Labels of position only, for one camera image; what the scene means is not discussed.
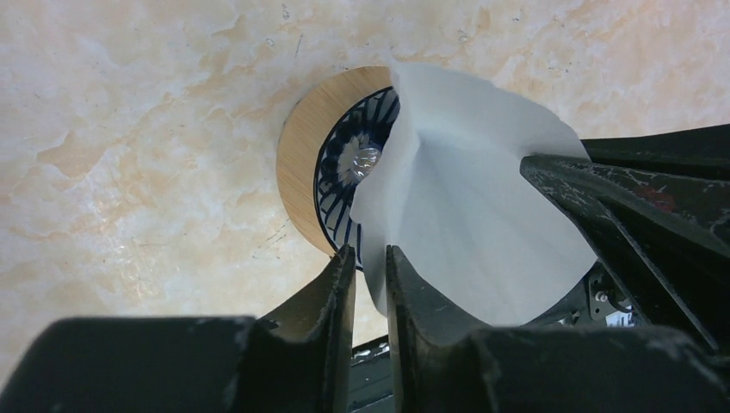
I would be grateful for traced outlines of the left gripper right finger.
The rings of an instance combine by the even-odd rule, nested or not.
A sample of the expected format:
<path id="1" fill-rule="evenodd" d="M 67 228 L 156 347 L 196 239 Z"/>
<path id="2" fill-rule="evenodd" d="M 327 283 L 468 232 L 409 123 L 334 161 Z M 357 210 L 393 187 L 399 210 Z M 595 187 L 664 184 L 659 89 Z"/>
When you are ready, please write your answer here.
<path id="1" fill-rule="evenodd" d="M 387 248 L 398 412 L 726 412 L 729 391 L 684 333 L 665 327 L 495 328 Z"/>

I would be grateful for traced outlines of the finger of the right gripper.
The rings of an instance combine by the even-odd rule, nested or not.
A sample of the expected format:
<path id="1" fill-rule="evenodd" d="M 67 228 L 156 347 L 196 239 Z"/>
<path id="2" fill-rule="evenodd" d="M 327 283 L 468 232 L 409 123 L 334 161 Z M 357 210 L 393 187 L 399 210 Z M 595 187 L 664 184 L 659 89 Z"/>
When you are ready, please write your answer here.
<path id="1" fill-rule="evenodd" d="M 521 175 L 564 213 L 648 323 L 729 350 L 729 184 L 575 157 Z"/>
<path id="2" fill-rule="evenodd" d="M 661 133 L 645 137 L 584 139 L 594 163 L 634 170 L 729 179 L 729 125 Z"/>

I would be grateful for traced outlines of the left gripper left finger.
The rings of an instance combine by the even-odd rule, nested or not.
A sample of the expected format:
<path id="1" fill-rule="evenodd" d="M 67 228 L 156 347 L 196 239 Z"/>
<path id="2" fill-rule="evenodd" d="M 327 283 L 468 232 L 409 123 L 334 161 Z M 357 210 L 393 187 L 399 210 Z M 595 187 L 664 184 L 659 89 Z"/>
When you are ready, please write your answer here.
<path id="1" fill-rule="evenodd" d="M 262 317 L 74 317 L 50 324 L 4 412 L 344 412 L 356 254 L 345 246 Z"/>

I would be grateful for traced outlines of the blue glass dripper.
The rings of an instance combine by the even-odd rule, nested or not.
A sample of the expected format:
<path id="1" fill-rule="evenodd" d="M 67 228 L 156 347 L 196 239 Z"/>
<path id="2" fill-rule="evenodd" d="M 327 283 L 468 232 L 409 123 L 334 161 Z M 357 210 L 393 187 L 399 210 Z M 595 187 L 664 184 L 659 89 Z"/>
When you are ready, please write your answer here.
<path id="1" fill-rule="evenodd" d="M 327 243 L 356 253 L 362 269 L 362 226 L 350 217 L 356 187 L 378 163 L 399 114 L 392 86 L 363 97 L 335 123 L 319 148 L 313 180 L 317 221 Z"/>

